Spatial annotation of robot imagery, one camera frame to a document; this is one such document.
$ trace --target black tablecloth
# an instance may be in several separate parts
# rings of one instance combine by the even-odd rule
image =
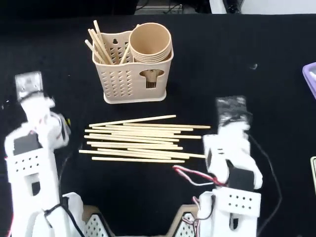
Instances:
[[[176,114],[174,123],[216,123],[214,99],[245,95],[253,113],[251,134],[270,155],[283,202],[262,236],[303,237],[316,232],[316,197],[310,158],[316,155],[316,101],[302,67],[316,61],[316,16],[181,15],[98,19],[104,32],[130,30],[159,22],[172,33],[174,59],[162,102],[109,105],[91,53],[84,44],[91,18],[3,23],[0,31],[0,142],[25,120],[15,105],[14,75],[40,70],[44,89],[56,109],[73,124],[82,143],[89,123]],[[202,153],[201,141],[183,143]],[[267,160],[252,146],[264,177],[259,225],[277,203]],[[56,155],[58,167],[63,159]],[[202,159],[185,166],[206,172]],[[1,213],[5,232],[12,214],[10,185],[1,161]],[[74,191],[85,204],[98,206],[116,235],[165,234],[181,204],[206,188],[191,186],[170,165],[92,162],[75,154],[62,191]]]

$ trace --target paper cup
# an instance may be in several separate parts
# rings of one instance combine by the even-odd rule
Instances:
[[[129,36],[130,50],[140,62],[159,62],[171,51],[171,34],[158,23],[145,23],[136,27]]]

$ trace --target pile of chopsticks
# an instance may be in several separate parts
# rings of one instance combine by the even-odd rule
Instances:
[[[102,34],[100,32],[100,28],[98,25],[98,22],[96,20],[93,21],[94,29],[88,29],[88,32],[90,34],[90,37],[92,39],[93,44],[95,45],[95,48],[93,45],[86,39],[84,42],[85,44],[90,48],[90,50],[95,54],[95,56],[100,60],[101,64],[110,64],[113,65],[113,61],[111,60],[111,57],[109,56],[106,48],[105,48],[105,42],[102,38]],[[126,47],[126,50],[124,52],[124,55],[122,56],[119,64],[124,63],[127,53],[129,52],[129,44]]]
[[[90,129],[85,130],[89,134],[84,138],[92,140],[87,141],[87,144],[97,150],[79,150],[79,152],[106,155],[109,157],[92,157],[92,160],[108,161],[184,163],[190,157],[205,158],[200,154],[175,152],[175,150],[183,150],[183,147],[179,147],[176,143],[180,139],[201,139],[201,136],[180,134],[194,129],[210,129],[210,126],[137,123],[175,117],[175,115],[166,115],[90,124]]]

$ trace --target black wire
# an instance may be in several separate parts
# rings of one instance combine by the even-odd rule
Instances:
[[[71,211],[67,207],[65,207],[64,205],[62,205],[62,207],[65,210],[65,212],[69,215],[69,217],[70,217],[75,229],[78,231],[79,235],[81,237],[85,237],[84,234],[82,233],[82,231],[80,230],[79,226],[77,225],[76,220],[75,220],[74,216],[72,215]]]
[[[172,8],[170,8],[170,5],[169,5],[169,10],[168,11],[165,11],[164,14],[168,14],[169,12],[171,12],[175,7],[177,6],[181,6],[182,4],[177,4],[177,5],[174,5]]]
[[[138,11],[138,10],[140,10],[140,9],[143,9],[145,6],[148,5],[148,3],[149,3],[149,0],[147,0],[147,2],[145,2],[144,5],[142,5],[141,7],[137,8],[135,11]]]
[[[277,176],[275,174],[275,171],[273,169],[273,166],[272,166],[272,163],[271,163],[271,160],[268,156],[268,154],[262,149],[262,147],[259,145],[259,143],[250,135],[248,134],[249,138],[251,139],[251,141],[257,146],[258,150],[263,154],[263,156],[268,160],[269,162],[269,166],[270,166],[270,169],[271,169],[271,173],[272,173],[272,176],[273,178],[275,179],[275,182],[276,182],[276,188],[277,188],[277,192],[278,192],[278,202],[276,204],[276,207],[274,208],[273,212],[270,214],[270,216],[263,222],[263,224],[261,225],[261,227],[259,228],[258,230],[258,233],[257,233],[257,236],[259,236],[263,229],[266,227],[266,225],[272,220],[272,218],[274,217],[274,215],[276,214],[276,212],[278,211],[278,209],[280,208],[280,205],[282,203],[282,199],[283,199],[283,196],[282,196],[282,192],[281,192],[281,187],[280,187],[280,184],[277,180]]]

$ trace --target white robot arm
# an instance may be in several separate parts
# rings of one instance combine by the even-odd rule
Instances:
[[[196,237],[256,237],[262,174],[250,156],[249,113],[242,96],[217,100],[218,134],[204,135],[204,153],[216,188],[195,201]]]
[[[58,176],[54,150],[66,146],[70,130],[62,115],[50,111],[55,106],[43,94],[40,72],[16,76],[17,98],[28,121],[5,139],[8,178],[12,189],[14,218],[13,237],[77,237],[66,211],[58,206]],[[35,193],[34,185],[39,186]],[[70,193],[68,209],[81,230],[83,203],[79,195]]]

